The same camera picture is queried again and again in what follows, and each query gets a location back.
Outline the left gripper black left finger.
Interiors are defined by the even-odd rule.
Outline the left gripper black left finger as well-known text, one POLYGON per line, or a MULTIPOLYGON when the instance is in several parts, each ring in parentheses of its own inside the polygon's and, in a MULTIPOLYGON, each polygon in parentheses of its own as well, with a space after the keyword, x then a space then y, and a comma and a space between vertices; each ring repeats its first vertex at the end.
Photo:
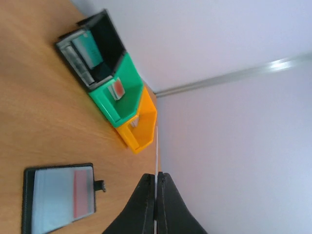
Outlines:
POLYGON ((105 234, 152 234, 154 232, 155 176, 144 174, 122 212, 105 234))

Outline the white card with red circles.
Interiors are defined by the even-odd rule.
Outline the white card with red circles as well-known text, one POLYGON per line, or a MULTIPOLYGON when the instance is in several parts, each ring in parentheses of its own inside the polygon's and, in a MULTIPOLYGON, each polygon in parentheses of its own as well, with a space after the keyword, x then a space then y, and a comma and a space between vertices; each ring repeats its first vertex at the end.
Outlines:
POLYGON ((156 127, 154 234, 157 234, 158 127, 156 127))

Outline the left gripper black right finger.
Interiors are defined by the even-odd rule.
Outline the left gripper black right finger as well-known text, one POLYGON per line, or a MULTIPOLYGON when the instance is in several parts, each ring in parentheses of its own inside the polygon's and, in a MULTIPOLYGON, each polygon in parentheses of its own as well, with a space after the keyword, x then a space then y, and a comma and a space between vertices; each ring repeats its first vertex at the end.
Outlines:
POLYGON ((188 210, 169 173, 158 173, 156 210, 158 234, 206 233, 188 210))

